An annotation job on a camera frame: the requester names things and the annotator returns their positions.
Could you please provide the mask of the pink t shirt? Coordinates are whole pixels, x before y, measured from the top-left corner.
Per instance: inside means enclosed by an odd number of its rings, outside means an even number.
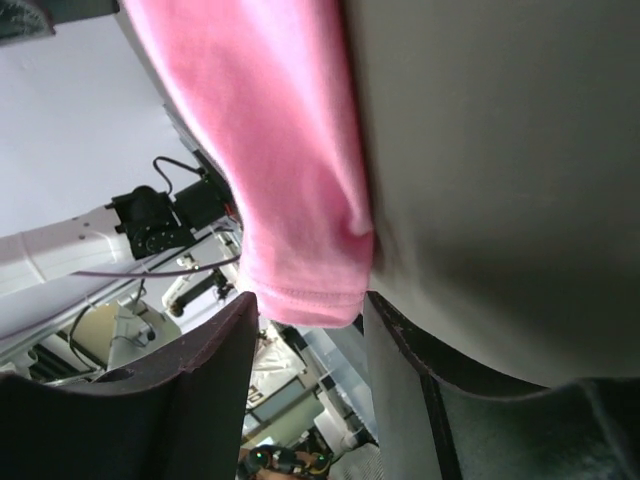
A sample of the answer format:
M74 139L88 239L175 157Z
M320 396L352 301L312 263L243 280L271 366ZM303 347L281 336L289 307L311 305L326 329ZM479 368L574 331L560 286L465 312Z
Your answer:
M335 1L129 1L179 115L243 223L238 284L284 324L342 328L373 263L358 116Z

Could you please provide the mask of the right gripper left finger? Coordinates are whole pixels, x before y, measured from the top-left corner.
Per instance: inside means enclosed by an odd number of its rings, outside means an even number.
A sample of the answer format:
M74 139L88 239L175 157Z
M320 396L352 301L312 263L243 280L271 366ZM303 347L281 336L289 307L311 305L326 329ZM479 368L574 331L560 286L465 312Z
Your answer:
M232 479L257 331L243 293L91 383L1 376L4 479Z

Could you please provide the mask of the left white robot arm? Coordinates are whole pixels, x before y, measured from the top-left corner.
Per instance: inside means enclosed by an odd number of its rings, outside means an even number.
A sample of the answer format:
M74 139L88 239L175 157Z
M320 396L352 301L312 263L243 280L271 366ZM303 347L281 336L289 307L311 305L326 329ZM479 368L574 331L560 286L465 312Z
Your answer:
M83 215L5 236L1 295L191 246L197 232L227 217L233 205L228 189L206 180L173 196L140 186Z

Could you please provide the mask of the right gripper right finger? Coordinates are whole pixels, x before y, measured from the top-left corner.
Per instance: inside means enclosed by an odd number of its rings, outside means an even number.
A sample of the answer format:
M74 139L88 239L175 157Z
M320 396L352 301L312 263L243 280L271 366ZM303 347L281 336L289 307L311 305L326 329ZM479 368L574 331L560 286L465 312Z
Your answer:
M546 388L499 373L367 294L364 340L390 479L635 479L639 382Z

